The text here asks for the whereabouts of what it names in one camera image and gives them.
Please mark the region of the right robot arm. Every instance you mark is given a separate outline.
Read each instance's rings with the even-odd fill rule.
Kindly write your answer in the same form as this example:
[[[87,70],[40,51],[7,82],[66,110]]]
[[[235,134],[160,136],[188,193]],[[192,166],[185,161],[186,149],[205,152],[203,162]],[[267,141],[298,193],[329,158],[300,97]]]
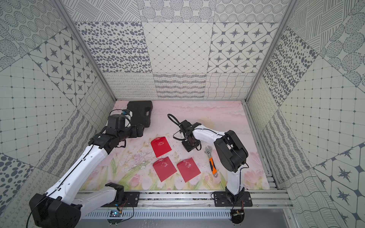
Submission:
[[[241,169],[249,156],[247,149],[232,130],[219,132],[209,129],[200,123],[191,124],[184,120],[178,124],[179,133],[186,151],[201,148],[201,142],[214,146],[222,166],[227,170],[226,195],[230,203],[237,202],[244,194],[241,184]]]

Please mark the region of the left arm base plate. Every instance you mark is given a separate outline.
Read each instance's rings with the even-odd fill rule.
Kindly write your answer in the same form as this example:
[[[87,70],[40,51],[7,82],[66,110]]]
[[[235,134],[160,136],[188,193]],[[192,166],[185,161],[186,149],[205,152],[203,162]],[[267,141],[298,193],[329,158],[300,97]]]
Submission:
[[[103,205],[102,207],[137,207],[140,192],[123,192],[117,193],[115,199]]]

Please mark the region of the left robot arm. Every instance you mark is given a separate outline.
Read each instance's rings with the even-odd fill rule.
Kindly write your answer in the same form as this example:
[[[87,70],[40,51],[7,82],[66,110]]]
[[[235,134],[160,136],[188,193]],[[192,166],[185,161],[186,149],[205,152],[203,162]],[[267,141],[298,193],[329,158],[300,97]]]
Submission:
[[[110,115],[100,133],[93,136],[84,152],[71,168],[44,194],[35,194],[29,201],[29,218],[40,228],[74,228],[90,212],[104,206],[116,208],[127,204],[124,187],[107,183],[84,199],[76,195],[95,168],[115,148],[126,147],[128,138],[143,136],[144,126],[133,125],[132,111],[122,109],[120,114]]]

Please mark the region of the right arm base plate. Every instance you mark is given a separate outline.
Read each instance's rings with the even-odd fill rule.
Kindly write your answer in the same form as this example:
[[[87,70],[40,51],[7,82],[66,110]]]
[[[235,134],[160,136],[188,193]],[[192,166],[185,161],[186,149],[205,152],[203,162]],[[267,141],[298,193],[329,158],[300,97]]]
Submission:
[[[230,192],[213,192],[215,207],[252,207],[252,198],[249,192],[240,192],[231,195]]]

